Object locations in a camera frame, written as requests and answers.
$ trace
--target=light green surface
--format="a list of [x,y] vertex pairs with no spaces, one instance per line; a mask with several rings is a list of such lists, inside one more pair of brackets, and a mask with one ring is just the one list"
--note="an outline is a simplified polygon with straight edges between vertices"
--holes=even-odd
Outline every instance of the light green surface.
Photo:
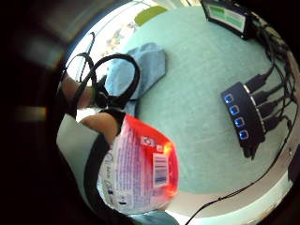
[[[138,29],[123,52],[146,42],[164,48],[167,73],[142,96],[138,116],[176,143],[179,189],[223,192],[260,177],[283,141],[285,122],[266,135],[251,161],[239,147],[219,93],[269,69],[263,47],[208,22],[201,7],[156,16]],[[278,82],[274,72],[264,89]],[[293,118],[295,108],[289,111]]]

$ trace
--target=electronic device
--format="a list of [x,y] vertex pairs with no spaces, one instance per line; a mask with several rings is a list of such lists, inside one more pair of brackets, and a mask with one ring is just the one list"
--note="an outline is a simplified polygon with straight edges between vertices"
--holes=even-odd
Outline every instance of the electronic device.
[[[271,61],[271,67],[264,74],[257,74],[245,83],[237,82],[220,94],[244,156],[254,159],[259,144],[265,141],[265,134],[286,118],[283,116],[285,99],[293,97],[292,86],[290,91],[287,88],[290,79],[286,56],[288,47],[267,31],[268,24],[262,25],[250,10],[233,1],[202,0],[201,3],[207,21],[223,26],[244,40],[256,38],[264,46]],[[276,59],[280,59],[286,65],[285,78],[276,64]],[[268,92],[260,91],[274,68],[281,75],[281,83]],[[268,97],[281,88],[285,88],[284,96],[268,102]],[[280,101],[283,101],[280,116],[271,115]]]

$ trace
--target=person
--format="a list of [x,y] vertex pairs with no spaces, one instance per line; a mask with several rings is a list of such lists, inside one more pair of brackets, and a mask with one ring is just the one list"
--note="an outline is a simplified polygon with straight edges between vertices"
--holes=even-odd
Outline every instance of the person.
[[[67,73],[64,76],[63,81],[61,81],[61,86],[58,89],[57,95],[58,101],[56,103],[61,108],[59,121],[62,120],[62,112],[66,112],[68,110],[68,106],[74,98],[74,95],[80,84],[80,82],[74,81]],[[95,95],[96,90],[94,90],[92,86],[86,86],[79,98],[77,109],[84,109],[93,105]],[[96,114],[84,117],[79,123],[82,123],[88,128],[95,130],[96,132],[102,133],[107,143],[111,145],[114,138],[120,132],[120,127],[122,125],[124,116],[124,112],[115,113],[115,111],[101,111]],[[129,215],[129,217],[135,225],[178,225],[178,222],[165,212],[167,206],[168,204],[158,208],[157,210],[153,210],[140,215]]]

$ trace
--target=blue cloth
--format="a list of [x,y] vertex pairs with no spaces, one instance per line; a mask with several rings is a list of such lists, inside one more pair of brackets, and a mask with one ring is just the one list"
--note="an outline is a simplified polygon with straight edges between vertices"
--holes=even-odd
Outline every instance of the blue cloth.
[[[141,70],[137,89],[125,107],[125,112],[136,116],[136,104],[139,97],[152,87],[166,73],[166,56],[163,49],[156,43],[145,43],[129,50]],[[130,85],[134,75],[134,67],[122,59],[113,59],[110,63],[105,87],[110,95],[121,95]]]

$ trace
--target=red package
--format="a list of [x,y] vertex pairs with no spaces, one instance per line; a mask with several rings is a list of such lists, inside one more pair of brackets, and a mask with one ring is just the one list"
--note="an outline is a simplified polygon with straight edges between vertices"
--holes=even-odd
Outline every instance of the red package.
[[175,144],[127,114],[100,168],[97,188],[103,201],[121,213],[140,214],[168,203],[177,187]]

